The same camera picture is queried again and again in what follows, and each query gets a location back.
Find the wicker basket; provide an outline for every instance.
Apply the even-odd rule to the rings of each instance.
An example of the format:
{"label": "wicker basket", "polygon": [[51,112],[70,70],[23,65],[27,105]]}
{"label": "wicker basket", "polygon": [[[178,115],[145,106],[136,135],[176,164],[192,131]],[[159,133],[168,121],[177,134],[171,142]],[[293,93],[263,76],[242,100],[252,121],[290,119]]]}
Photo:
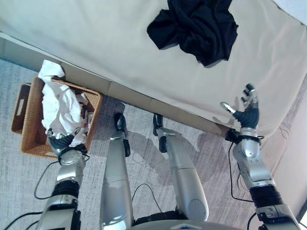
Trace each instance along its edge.
{"label": "wicker basket", "polygon": [[[53,79],[53,81],[68,85],[75,90],[76,94],[84,93],[88,103],[88,112],[93,112],[93,118],[85,139],[85,146],[90,148],[94,134],[94,123],[98,117],[102,95],[85,87]],[[12,131],[22,134],[20,149],[25,154],[31,154],[47,158],[56,158],[47,144],[46,129],[41,121],[43,119],[43,94],[44,82],[38,77],[34,77],[32,84],[21,85],[17,97],[16,107],[12,120]]]}

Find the beige bedsheet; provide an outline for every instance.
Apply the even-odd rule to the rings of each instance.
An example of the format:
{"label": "beige bedsheet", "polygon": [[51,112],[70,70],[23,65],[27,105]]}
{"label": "beige bedsheet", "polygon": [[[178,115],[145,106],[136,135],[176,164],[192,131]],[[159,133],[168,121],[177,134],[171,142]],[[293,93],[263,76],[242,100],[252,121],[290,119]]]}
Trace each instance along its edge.
{"label": "beige bedsheet", "polygon": [[137,92],[227,123],[251,82],[262,135],[290,109],[307,72],[307,29],[270,0],[233,0],[239,25],[229,61],[205,68],[178,46],[158,50],[146,33],[166,0],[1,1],[0,31]]}

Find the black cloth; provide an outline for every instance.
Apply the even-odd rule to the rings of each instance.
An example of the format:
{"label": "black cloth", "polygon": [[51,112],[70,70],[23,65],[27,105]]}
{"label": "black cloth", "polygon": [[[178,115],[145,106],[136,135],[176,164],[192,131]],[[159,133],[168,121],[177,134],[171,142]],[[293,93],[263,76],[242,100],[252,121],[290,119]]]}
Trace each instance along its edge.
{"label": "black cloth", "polygon": [[180,48],[207,66],[229,59],[238,25],[229,13],[231,0],[168,0],[147,33],[159,49]]}

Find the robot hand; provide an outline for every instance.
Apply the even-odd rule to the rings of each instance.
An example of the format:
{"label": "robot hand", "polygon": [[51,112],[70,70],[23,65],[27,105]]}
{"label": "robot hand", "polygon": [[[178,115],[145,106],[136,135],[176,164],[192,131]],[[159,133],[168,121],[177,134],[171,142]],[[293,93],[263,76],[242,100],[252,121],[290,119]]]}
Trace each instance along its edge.
{"label": "robot hand", "polygon": [[47,140],[52,150],[56,153],[57,157],[60,157],[64,152],[67,152],[68,150],[71,150],[71,149],[81,151],[82,154],[87,153],[87,150],[84,144],[79,144],[73,148],[69,147],[74,137],[80,132],[80,129],[81,129],[80,127],[76,128],[72,133],[70,133],[67,136],[61,134],[61,138],[59,139],[56,139],[53,136],[53,132],[51,128],[48,130]]}
{"label": "robot hand", "polygon": [[259,121],[258,98],[257,91],[251,84],[246,85],[243,90],[246,97],[241,97],[245,111],[240,112],[234,110],[226,102],[221,102],[220,105],[225,110],[232,113],[232,115],[241,123],[242,128],[256,128]]}

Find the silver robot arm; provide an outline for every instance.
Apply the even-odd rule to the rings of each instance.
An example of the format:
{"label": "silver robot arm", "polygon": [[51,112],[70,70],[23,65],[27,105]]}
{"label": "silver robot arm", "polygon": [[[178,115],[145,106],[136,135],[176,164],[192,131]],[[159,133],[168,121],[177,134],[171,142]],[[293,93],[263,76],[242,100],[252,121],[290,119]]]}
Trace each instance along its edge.
{"label": "silver robot arm", "polygon": [[51,198],[48,199],[45,209],[36,227],[37,230],[79,230],[81,212],[77,210],[79,188],[82,183],[85,161],[84,146],[70,148],[72,139],[80,131],[55,139],[51,129],[48,131],[48,142],[56,153],[61,168],[57,175],[56,184]]}
{"label": "silver robot arm", "polygon": [[221,106],[231,112],[242,125],[240,132],[229,130],[226,139],[237,144],[233,154],[256,206],[258,219],[263,222],[259,230],[299,230],[290,207],[283,202],[275,181],[261,158],[257,134],[257,91],[248,84],[243,92],[246,95],[242,97],[246,108],[244,112],[234,110],[225,102],[222,102]]}

